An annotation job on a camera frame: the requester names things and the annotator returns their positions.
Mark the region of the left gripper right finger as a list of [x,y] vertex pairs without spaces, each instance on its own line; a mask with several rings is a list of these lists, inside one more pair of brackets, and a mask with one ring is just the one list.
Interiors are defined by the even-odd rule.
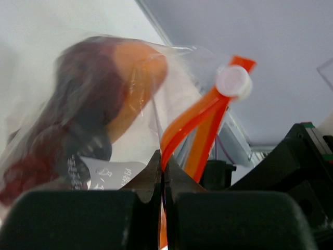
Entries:
[[285,193],[209,192],[174,158],[164,190],[169,249],[317,249],[301,208]]

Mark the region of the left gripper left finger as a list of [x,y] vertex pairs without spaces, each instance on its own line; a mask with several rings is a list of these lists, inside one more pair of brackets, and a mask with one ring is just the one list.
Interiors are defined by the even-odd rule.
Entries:
[[1,249],[158,249],[161,153],[115,191],[31,191],[1,227]]

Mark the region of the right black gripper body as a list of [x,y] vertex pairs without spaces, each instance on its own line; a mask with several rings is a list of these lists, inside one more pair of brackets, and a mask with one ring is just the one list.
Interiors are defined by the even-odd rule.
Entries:
[[230,191],[290,195],[315,232],[332,232],[332,138],[310,122],[296,123],[281,142]]

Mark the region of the dark plum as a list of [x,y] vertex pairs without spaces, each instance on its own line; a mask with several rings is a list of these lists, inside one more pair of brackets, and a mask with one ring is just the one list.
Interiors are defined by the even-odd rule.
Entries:
[[68,179],[75,189],[92,179],[88,165],[82,157],[109,161],[112,144],[105,129],[106,123],[90,113],[79,114],[67,126],[64,138],[64,158],[68,164]]

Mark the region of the clear orange zip top bag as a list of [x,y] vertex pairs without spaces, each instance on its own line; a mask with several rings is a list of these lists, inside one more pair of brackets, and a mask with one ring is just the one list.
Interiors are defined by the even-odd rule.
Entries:
[[14,110],[1,156],[1,249],[206,249],[199,185],[252,59],[93,36],[57,58],[54,89]]

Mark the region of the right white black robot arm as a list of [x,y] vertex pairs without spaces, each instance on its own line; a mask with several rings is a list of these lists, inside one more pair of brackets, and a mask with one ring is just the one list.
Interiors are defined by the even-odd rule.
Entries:
[[232,182],[239,168],[206,164],[200,185],[210,191],[276,191],[290,195],[315,232],[332,233],[332,136],[311,122],[296,123],[251,171]]

